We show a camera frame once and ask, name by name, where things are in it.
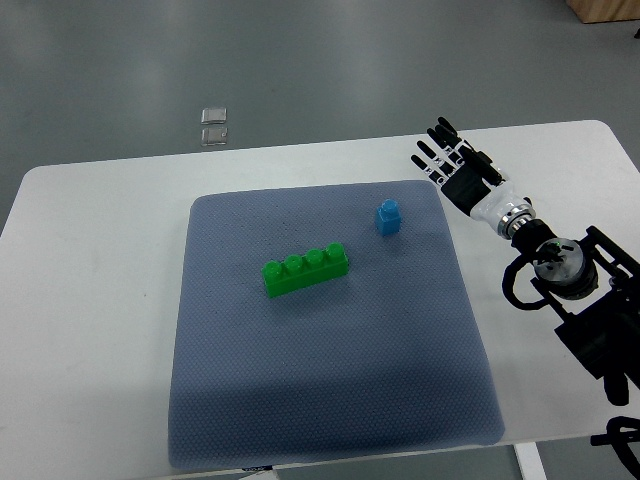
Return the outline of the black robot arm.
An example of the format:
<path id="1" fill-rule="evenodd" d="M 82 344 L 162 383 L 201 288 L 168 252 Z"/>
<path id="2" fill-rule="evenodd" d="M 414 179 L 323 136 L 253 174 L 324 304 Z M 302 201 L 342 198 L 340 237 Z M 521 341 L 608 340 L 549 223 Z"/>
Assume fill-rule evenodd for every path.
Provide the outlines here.
<path id="1" fill-rule="evenodd" d="M 519 255 L 503 274 L 506 300 L 523 311 L 550 307 L 560 341 L 612 405 L 628 405 L 639 384 L 638 261 L 595 226 L 571 240 L 524 217 L 508 237 Z"/>

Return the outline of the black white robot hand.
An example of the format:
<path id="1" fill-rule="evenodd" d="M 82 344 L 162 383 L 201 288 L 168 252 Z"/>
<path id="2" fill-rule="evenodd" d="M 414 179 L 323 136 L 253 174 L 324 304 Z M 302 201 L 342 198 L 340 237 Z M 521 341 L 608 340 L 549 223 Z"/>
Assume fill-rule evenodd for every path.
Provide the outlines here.
<path id="1" fill-rule="evenodd" d="M 459 211 L 510 239 L 536 217 L 531 202 L 515 193 L 509 177 L 484 152 L 462 138 L 444 117 L 416 142 L 411 161 Z"/>

